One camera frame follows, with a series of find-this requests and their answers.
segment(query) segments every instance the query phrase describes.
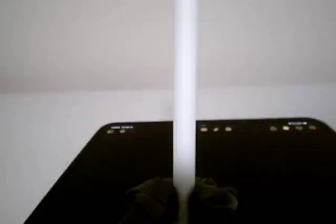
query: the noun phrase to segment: glossy black surface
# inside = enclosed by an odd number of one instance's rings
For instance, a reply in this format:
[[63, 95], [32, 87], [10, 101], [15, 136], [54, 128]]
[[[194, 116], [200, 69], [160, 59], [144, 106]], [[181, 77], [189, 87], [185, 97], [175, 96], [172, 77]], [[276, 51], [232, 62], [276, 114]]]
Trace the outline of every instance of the glossy black surface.
[[[283, 130], [289, 122], [307, 124]], [[202, 121], [197, 130], [197, 176], [237, 189], [237, 223], [335, 222], [336, 137], [327, 125], [312, 119]]]
[[[116, 126], [133, 126], [120, 133]], [[25, 223], [118, 223], [126, 191], [147, 179], [172, 177], [172, 123], [102, 127]]]
[[[283, 130], [289, 123], [305, 125]], [[197, 121], [196, 132], [196, 175], [237, 189], [236, 223], [336, 220], [336, 136], [327, 125], [313, 119]], [[128, 189], [172, 174], [172, 122], [109, 124], [25, 223], [118, 223]]]

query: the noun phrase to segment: ceiling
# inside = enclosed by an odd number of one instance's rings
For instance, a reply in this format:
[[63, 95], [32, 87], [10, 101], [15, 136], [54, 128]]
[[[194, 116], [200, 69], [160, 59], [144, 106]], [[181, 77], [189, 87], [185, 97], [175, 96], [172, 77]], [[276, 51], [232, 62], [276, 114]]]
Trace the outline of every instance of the ceiling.
[[[201, 87], [336, 82], [335, 0], [200, 0]], [[0, 92], [173, 86], [174, 0], [0, 0]]]

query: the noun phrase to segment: dark fabric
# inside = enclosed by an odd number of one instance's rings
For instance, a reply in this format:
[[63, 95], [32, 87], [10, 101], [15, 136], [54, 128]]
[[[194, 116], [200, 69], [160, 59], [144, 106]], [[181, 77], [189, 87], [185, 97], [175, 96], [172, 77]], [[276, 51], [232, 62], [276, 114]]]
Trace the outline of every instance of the dark fabric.
[[171, 179], [151, 179], [127, 192], [128, 212], [119, 224], [173, 223], [177, 194]]
[[231, 187], [217, 187], [213, 179], [197, 178], [189, 198], [190, 224], [232, 223], [238, 194]]
[[[127, 192], [128, 212], [119, 224], [175, 223], [178, 216], [176, 190], [171, 179], [151, 179]], [[238, 206], [234, 188], [217, 187], [213, 179], [196, 178], [189, 198], [193, 223], [230, 223]]]

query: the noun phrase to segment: white pole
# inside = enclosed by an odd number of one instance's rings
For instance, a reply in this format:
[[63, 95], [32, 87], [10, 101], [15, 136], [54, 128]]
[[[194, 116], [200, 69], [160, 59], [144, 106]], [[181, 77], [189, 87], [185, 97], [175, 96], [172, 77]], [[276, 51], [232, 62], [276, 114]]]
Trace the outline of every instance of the white pole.
[[175, 0], [174, 185], [180, 223], [195, 185], [197, 0]]

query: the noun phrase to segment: wall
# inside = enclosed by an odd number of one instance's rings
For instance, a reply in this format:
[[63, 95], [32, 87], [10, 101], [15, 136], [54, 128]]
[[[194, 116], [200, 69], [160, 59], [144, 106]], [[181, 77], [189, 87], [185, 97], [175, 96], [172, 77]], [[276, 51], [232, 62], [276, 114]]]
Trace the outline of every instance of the wall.
[[[0, 223], [23, 223], [96, 130], [173, 117], [172, 92], [0, 94]], [[336, 85], [202, 89], [199, 119], [311, 116], [336, 129]]]

